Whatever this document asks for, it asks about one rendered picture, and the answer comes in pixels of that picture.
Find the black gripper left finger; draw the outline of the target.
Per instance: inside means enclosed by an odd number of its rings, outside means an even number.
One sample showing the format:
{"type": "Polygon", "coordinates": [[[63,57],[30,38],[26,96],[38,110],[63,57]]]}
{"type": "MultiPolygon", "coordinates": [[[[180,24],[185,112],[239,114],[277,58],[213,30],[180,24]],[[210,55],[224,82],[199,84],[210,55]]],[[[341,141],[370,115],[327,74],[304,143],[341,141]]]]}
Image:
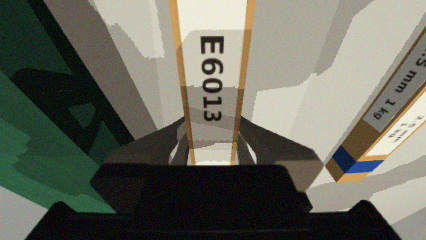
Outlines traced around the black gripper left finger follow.
{"type": "Polygon", "coordinates": [[[112,150],[102,164],[187,165],[188,155],[186,123],[185,117],[182,117],[171,125],[112,150]],[[178,145],[176,154],[169,164],[170,154],[176,145],[178,145]]]}

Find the dark green flat block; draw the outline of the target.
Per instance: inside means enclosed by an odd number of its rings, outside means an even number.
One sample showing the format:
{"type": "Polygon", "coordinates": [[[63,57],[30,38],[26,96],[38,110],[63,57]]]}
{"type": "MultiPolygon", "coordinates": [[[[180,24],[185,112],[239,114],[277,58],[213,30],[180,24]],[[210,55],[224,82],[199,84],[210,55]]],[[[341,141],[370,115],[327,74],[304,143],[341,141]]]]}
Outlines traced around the dark green flat block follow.
{"type": "Polygon", "coordinates": [[[90,186],[135,141],[43,0],[0,0],[0,186],[46,208],[116,213],[90,186]]]}

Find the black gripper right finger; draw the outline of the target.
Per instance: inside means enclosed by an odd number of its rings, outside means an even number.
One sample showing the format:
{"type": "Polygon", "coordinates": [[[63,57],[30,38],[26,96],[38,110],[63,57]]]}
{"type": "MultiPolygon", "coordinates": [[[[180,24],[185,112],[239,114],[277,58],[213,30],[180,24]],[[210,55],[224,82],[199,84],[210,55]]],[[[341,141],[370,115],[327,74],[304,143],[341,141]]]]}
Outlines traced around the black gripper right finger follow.
{"type": "Polygon", "coordinates": [[[260,127],[243,116],[236,150],[239,165],[277,164],[286,167],[298,192],[306,193],[324,167],[313,149],[260,127]],[[248,145],[256,155],[256,162],[248,145]]]}

